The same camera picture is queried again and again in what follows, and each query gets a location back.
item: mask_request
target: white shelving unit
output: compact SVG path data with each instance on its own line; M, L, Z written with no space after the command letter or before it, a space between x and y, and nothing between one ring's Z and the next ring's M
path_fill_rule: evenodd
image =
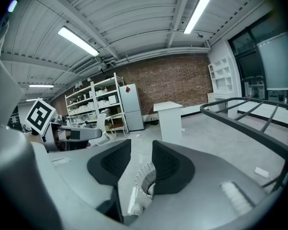
M94 89L93 91L93 98L94 98L94 103L95 103L95 107L96 107L96 112L97 115L100 114L100 112L105 109L105 108L111 108L111 107L115 107L115 106L120 106L120 112L119 113L114 113L111 116L106 117L106 120L111 120L112 124L113 124L113 119L122 119L122 126L119 127L114 127L111 129L111 131L116 131L116 130L124 130L126 133L128 133L128 127L127 127L127 123L126 123L126 119L125 119L125 114L124 114L124 110L123 110L123 106L121 103L121 98L120 98L120 85L124 86L124 79L120 78L119 76L116 75L116 73L114 73L114 77L94 83L91 82L91 86ZM96 91L104 89L104 88L113 88L113 90L110 90L106 93L100 94L99 96L96 96ZM103 99L107 99L107 97L111 96L111 95L117 95L118 97L118 103L115 104L111 104L111 105L107 105L107 106L102 106L102 107L98 107L98 103L97 101L101 98Z
M114 77L103 80L101 82L91 82L90 86L83 88L71 95L65 96L65 102L66 102L66 107L67 107L67 111L68 111L68 115L70 118L70 124L71 126L81 126L85 123L94 123L97 121L97 117L100 114L100 112L105 109L105 108L110 108L110 110L113 112L113 114L111 113L110 116L106 117L106 120L110 120L112 122L112 124L114 125L113 120L114 119L122 119L122 126L118 126L118 127L114 127L112 128L110 131L116 131L116 130L124 130L126 133L128 133L128 127L127 127L127 123L126 123L126 119L125 119L125 115L124 115L124 110L123 110L123 106L121 103L121 98L120 98L120 85L124 86L124 80L123 78L120 78L116 75L116 73L114 73ZM109 89L113 89L110 90L106 93L103 93L99 96L96 96L96 91L104 89L105 87L109 88ZM76 97L78 97L79 95L84 95L89 93L90 91L92 91L93 96L86 98L84 100L78 101L76 103L69 103L69 100L74 100ZM107 99L107 97L111 96L111 95L116 95L117 99L118 99L118 103L115 104L111 104L111 105L107 105L107 106L103 106L103 107L98 107L98 103L97 101L99 99ZM86 106L86 104L88 104L89 102L93 102L94 103L94 108L88 108ZM114 107L120 107L120 110L115 110ZM86 117L86 119L83 119L84 115L89 115L92 114L93 112L96 112L96 118L94 119L89 119Z
M89 108L87 106L87 104L90 102L94 103L93 97L88 97L84 100L81 100L75 103L69 103L70 101L74 101L75 98L77 98L78 96L81 96L81 95L83 96L84 94L88 94L92 90L93 90L92 85L90 85L68 96L65 96L65 102L66 102L68 117L69 117L71 126L75 127L75 126L80 126L81 124L84 124L85 120L83 119L83 117L85 115L90 115L96 112L95 104L93 105L93 108ZM88 120L87 117L86 119L87 119L86 120L87 122L94 122L94 120Z

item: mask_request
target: cable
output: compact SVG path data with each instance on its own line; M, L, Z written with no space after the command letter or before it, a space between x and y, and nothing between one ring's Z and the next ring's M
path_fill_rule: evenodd
M205 132L205 131L201 131L201 130L197 130L197 129L191 129L191 128L182 128L182 130L193 130L193 131L197 131L197 132L202 132L202 133L206 133L206 134L209 134L211 136L214 136L214 137L218 137L218 138L222 138L222 139L227 139L227 140L233 140L233 141L237 141L237 142L246 142L246 141L250 141L252 139L249 139L249 140L236 140L236 139L230 139L230 138L226 138L226 137L221 137L221 136L217 136L217 135L214 135L214 134L211 134L211 133L208 133L208 132Z

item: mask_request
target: window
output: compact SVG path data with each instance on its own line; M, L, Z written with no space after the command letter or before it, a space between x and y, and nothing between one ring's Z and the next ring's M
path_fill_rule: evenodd
M248 33L242 34L241 36L233 40L232 43L234 46L235 55L243 53L244 51L255 47L255 44Z
M251 28L251 33L253 34L256 43L280 35L285 31L286 27L284 26L283 21L276 15L271 15L268 19Z
M256 52L252 52L237 59L239 62L242 78L262 76L261 60Z
M288 32L273 12L229 40L243 97L288 104Z

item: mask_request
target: ceiling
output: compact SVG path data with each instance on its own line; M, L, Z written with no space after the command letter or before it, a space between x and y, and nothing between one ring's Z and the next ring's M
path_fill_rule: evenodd
M71 84L130 60L208 52L209 43L259 0L211 0L183 34L198 0L17 0L1 60L25 99L52 99ZM100 52L96 58L58 35L67 26ZM28 88L54 84L53 89Z

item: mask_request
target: white wall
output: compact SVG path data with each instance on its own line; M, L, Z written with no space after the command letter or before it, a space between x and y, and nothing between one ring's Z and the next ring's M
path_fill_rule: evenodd
M32 104L28 104L28 105L19 105L18 106L18 113L19 113L19 120L21 124L26 124L26 122L24 121L25 117L27 116L28 112L30 111L32 105L34 104L34 102Z

